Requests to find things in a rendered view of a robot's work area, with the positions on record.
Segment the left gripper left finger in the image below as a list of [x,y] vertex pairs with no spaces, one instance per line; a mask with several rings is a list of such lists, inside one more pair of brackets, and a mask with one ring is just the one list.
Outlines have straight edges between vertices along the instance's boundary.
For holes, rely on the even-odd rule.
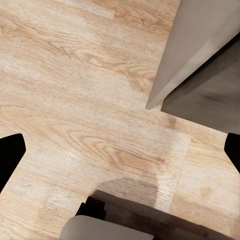
[[0,138],[0,193],[26,152],[22,133]]

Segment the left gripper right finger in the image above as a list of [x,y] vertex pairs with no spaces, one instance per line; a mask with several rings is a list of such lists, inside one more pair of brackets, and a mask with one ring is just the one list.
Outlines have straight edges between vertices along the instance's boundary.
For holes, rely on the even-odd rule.
[[228,133],[224,151],[240,173],[240,135]]

